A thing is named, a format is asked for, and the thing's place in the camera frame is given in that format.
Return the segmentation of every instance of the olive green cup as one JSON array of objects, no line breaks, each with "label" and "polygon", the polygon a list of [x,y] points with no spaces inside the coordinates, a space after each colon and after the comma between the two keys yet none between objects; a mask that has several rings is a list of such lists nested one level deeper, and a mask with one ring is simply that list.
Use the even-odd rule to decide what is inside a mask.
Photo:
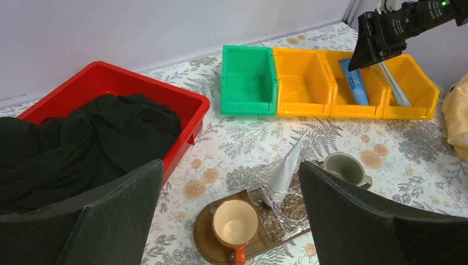
[{"label": "olive green cup", "polygon": [[358,187],[372,187],[372,178],[366,175],[363,165],[346,153],[330,154],[323,161],[322,167],[335,177]]}]

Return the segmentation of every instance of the wooden tray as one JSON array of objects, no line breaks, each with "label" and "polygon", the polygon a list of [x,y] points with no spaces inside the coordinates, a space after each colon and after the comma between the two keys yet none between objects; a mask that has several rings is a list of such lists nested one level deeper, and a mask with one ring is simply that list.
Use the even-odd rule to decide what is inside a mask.
[{"label": "wooden tray", "polygon": [[[200,252],[201,256],[205,260],[215,265],[235,264],[235,262],[231,262],[229,260],[229,255],[233,253],[234,250],[226,248],[218,243],[211,227],[211,221],[214,212],[211,210],[211,208],[218,207],[222,202],[231,199],[242,199],[251,204],[246,190],[212,202],[203,208],[203,210],[201,210],[200,214],[196,217],[193,228],[193,239],[195,241],[196,249]],[[246,259],[250,259],[259,254],[267,252],[272,248],[280,246],[308,232],[310,232],[310,229],[305,230],[286,241],[272,243],[267,235],[267,232],[265,231],[265,228],[263,225],[260,225],[258,235],[255,237],[254,241],[246,247]]]}]

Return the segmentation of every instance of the toothpaste tube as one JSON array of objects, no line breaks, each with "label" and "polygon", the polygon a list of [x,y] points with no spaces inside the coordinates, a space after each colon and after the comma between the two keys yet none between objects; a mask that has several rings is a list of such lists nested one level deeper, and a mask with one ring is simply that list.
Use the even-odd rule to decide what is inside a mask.
[{"label": "toothpaste tube", "polygon": [[354,102],[357,105],[368,106],[369,101],[367,99],[367,94],[365,93],[363,79],[359,69],[349,72],[348,65],[351,61],[351,58],[344,59],[339,61],[341,71],[344,74],[344,78],[348,83],[349,89],[351,89],[351,94],[353,95]]}]

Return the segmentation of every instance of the flower pattern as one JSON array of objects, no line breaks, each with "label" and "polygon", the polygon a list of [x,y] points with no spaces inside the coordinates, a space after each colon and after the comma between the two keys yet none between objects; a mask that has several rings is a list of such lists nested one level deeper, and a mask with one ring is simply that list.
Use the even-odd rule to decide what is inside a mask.
[{"label": "flower pattern", "polygon": [[[254,46],[352,51],[357,33],[344,23]],[[371,192],[415,208],[468,217],[468,164],[446,142],[438,108],[431,121],[221,116],[221,54],[142,73],[203,94],[211,100],[203,128],[162,187],[141,265],[208,264],[197,252],[193,225],[209,203],[246,189],[265,174],[305,130],[302,159],[349,153],[372,176]],[[34,102],[0,110],[17,116]],[[310,233],[248,261],[248,264],[318,264]]]}]

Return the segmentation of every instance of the orange mug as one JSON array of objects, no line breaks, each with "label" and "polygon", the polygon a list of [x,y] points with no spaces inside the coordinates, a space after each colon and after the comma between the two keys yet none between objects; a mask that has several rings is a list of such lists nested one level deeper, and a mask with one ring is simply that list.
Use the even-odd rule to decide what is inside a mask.
[{"label": "orange mug", "polygon": [[223,202],[213,214],[212,226],[219,243],[235,250],[236,264],[246,264],[245,246],[255,238],[259,227],[255,208],[239,199]]}]

